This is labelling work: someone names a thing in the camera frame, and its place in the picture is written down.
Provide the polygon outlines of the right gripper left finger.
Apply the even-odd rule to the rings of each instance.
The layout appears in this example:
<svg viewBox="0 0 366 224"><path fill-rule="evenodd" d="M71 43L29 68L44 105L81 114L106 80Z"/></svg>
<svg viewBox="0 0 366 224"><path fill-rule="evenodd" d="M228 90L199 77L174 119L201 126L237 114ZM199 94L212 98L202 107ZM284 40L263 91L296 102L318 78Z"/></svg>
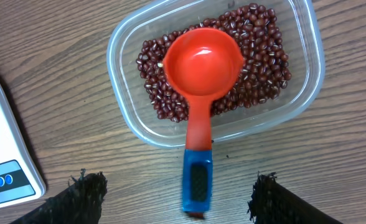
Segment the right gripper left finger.
<svg viewBox="0 0 366 224"><path fill-rule="evenodd" d="M106 177L102 172L86 174L82 169L79 178L72 180L61 193L12 224L98 224L107 193Z"/></svg>

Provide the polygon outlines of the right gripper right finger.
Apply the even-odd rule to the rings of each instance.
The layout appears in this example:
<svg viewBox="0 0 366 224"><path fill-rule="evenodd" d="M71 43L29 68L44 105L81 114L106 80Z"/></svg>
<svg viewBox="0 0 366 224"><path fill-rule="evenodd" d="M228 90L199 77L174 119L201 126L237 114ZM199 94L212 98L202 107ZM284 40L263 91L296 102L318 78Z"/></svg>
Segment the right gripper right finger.
<svg viewBox="0 0 366 224"><path fill-rule="evenodd" d="M342 224L276 182L274 172L258 174L247 213L254 224Z"/></svg>

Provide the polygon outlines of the red measuring scoop blue handle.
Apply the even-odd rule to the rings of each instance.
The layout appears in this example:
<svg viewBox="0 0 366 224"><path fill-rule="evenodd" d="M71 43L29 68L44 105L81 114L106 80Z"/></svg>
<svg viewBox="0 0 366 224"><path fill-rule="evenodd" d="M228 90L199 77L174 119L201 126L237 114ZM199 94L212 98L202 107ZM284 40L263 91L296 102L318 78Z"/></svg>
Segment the red measuring scoop blue handle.
<svg viewBox="0 0 366 224"><path fill-rule="evenodd" d="M236 82L243 56L235 40L214 28L178 37L162 63L168 82L189 104L182 174L182 211L203 219L210 210L213 181L212 103Z"/></svg>

